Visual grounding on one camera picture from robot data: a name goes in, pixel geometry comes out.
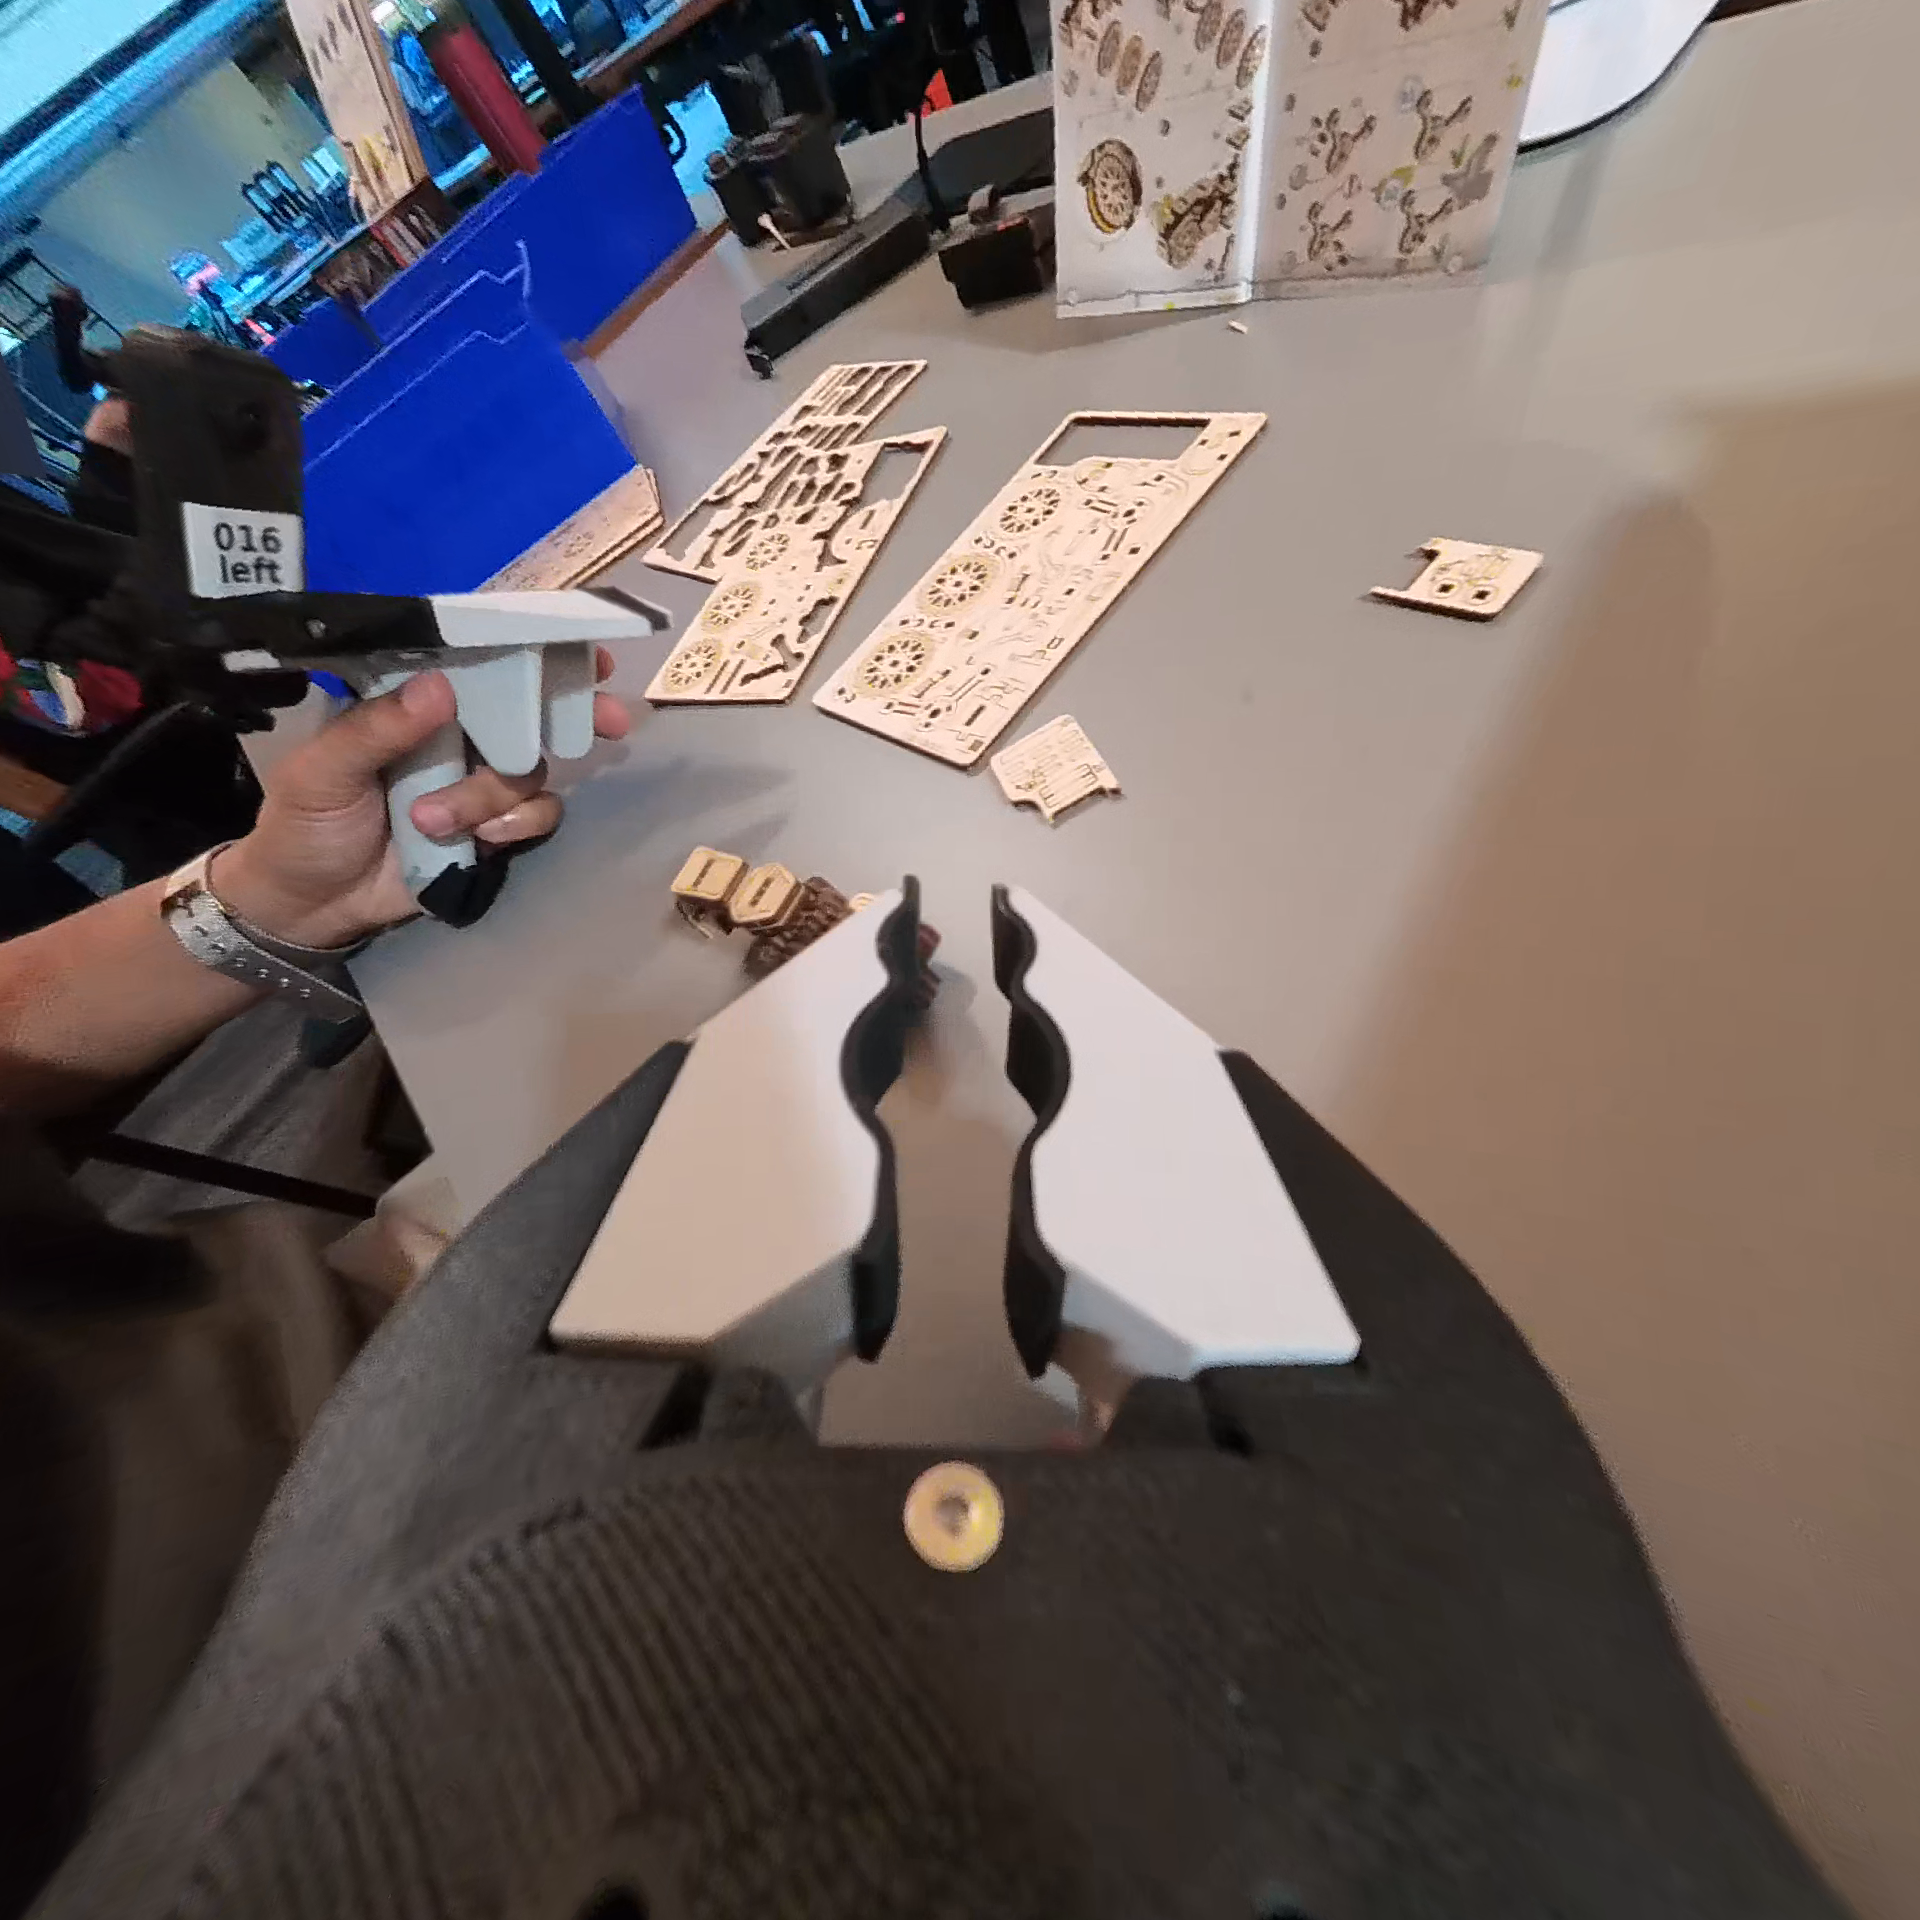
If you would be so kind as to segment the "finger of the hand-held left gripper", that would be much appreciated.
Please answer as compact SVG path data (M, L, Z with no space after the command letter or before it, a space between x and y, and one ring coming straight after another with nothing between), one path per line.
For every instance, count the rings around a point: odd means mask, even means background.
M430 595L424 609L440 651L611 645L675 632L667 611L618 588L445 593Z

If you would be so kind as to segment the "stack of wooden puzzle sheets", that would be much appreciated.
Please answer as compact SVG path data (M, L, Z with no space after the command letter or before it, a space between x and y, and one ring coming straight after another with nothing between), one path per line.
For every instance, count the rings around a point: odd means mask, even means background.
M658 482L638 464L570 515L556 531L490 577L480 593L565 593L651 548L666 531Z

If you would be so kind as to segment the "silver wristwatch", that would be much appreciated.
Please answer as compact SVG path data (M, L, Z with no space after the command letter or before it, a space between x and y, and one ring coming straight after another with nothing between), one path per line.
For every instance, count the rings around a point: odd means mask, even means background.
M221 841L159 881L159 923L182 956L230 986L286 1001L307 1022L366 1025L352 960L368 936L303 920L252 873L244 840Z

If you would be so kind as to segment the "white rounded object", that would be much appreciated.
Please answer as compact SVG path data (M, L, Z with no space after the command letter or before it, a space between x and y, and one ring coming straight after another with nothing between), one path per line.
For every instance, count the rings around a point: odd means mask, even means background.
M1518 148L1572 138L1634 105L1714 10L1714 2L1549 2Z

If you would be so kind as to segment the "person's left forearm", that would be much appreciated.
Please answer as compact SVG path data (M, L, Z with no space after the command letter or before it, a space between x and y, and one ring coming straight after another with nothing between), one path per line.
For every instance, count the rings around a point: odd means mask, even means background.
M148 881L3 945L3 1115L70 1114L170 1066L268 990L180 946Z

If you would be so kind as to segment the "small wooden puzzle sheet fragment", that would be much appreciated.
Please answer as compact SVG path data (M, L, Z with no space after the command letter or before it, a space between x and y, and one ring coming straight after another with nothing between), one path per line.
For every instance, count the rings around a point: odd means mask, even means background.
M1092 801L1115 801L1119 779L1090 734L1070 714L1020 736L989 756L989 772L1007 804L1058 826Z

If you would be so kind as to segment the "printed wooden panel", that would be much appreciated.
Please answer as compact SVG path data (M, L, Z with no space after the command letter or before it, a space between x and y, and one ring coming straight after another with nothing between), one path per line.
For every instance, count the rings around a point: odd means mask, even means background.
M413 120L370 2L286 2L319 113L364 221L395 210L424 179Z

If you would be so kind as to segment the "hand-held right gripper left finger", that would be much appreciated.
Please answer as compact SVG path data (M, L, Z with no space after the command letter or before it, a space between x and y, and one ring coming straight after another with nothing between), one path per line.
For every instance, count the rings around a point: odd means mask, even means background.
M827 930L677 1057L554 1310L565 1353L775 1377L808 1429L896 1325L896 1084L923 980L920 883Z

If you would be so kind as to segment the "person's left hand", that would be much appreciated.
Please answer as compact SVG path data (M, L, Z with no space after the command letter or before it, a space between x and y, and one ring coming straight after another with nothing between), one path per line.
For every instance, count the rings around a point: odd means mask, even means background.
M388 769L428 745L455 717L438 669L325 722L282 758L250 834L211 865L214 897L240 920L303 949L362 945L415 920L388 813ZM514 849L560 827L563 795L543 771L500 774L486 766L428 792L412 806L430 841L469 837Z

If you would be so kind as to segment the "small black box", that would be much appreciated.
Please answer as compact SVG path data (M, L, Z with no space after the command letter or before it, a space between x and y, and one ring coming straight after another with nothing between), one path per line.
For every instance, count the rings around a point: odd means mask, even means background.
M967 314L1042 294L1054 283L1054 189L973 193L933 256Z

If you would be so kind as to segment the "partly built wooden model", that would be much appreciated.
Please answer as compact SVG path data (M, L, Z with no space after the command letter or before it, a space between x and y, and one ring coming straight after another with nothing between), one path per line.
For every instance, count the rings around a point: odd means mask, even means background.
M877 902L875 893L846 893L823 875L803 878L781 861L750 861L719 849L691 851L669 883L669 898L703 937L746 945L740 968L751 984Z

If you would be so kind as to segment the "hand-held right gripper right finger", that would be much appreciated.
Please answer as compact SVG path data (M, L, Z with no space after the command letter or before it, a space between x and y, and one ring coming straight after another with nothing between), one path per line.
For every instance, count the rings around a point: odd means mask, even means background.
M1142 1380L1356 1363L1359 1333L1212 1035L1022 886L991 886L1014 1157L1004 1308L1104 1434Z

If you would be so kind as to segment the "small wooden fragment with holes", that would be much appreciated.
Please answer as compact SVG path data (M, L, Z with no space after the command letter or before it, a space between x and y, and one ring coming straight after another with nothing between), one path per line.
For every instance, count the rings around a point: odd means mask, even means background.
M1471 622L1500 617L1546 565L1540 550L1443 536L1422 541L1412 557L1422 565L1410 584L1373 585L1366 597L1395 609Z

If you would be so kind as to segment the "wooden puzzle sheet with gears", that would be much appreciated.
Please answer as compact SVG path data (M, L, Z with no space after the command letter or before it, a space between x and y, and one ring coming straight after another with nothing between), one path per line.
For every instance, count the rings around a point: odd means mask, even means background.
M712 508L684 561L648 556L709 595L647 704L786 704L946 440L933 425L756 460L751 488Z

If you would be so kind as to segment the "grey desk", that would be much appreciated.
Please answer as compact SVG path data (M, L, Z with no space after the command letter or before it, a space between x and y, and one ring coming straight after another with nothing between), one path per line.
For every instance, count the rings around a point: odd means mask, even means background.
M1915 28L1710 25L1518 165L1468 285L1060 323L923 262L756 381L723 244L599 364L669 512L827 364L926 358L890 427L949 441L792 704L643 717L480 928L362 971L476 1212L732 996L666 898L692 845L918 875L903 1315L827 1434L1038 1443L989 954L1031 890L1500 1299L1860 1915L1915 1915ZM1123 787L1045 826L812 698L1076 409L1267 425L1026 717ZM1546 563L1487 622L1366 597L1430 538Z

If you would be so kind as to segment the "folded instruction booklet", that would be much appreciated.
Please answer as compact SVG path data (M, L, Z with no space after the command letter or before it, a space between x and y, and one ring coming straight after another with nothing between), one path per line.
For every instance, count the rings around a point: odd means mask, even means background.
M1066 2L1062 321L1476 273L1547 2Z

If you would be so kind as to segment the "long black bar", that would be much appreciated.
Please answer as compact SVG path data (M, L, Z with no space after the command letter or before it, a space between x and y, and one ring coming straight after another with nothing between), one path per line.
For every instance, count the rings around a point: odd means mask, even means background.
M740 306L743 357L756 378L848 310L917 268L931 226L917 198L892 197L806 265L765 283Z

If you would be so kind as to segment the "wooden puzzle sheet with rectangular cutout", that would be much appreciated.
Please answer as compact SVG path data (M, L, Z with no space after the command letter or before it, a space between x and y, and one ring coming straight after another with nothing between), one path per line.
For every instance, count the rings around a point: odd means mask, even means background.
M813 709L976 769L1264 425L1259 412L1068 413Z

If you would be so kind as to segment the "mostly emptied wooden puzzle sheet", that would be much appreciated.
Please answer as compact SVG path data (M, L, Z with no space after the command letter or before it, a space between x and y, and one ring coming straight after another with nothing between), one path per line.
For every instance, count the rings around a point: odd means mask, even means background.
M779 512L804 512L842 499L855 454L879 451L870 427L928 370L926 358L837 364L816 374L781 413L643 554L648 570L716 585L735 554L738 528Z

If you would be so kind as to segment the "black device with white stick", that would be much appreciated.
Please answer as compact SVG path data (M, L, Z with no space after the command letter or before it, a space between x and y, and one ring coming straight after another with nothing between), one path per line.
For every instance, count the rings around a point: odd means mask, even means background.
M706 157L703 179L747 250L788 250L852 220L852 189L824 115L796 113L751 138L730 138Z

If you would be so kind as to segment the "person's leg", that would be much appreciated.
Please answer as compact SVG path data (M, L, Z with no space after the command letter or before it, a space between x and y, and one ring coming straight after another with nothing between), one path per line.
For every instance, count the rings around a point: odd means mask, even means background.
M5 1118L3 1877L28 1908L179 1691L278 1478L384 1315L352 1222L77 1164L125 1132L374 1194L387 1057L276 1003L56 1120Z

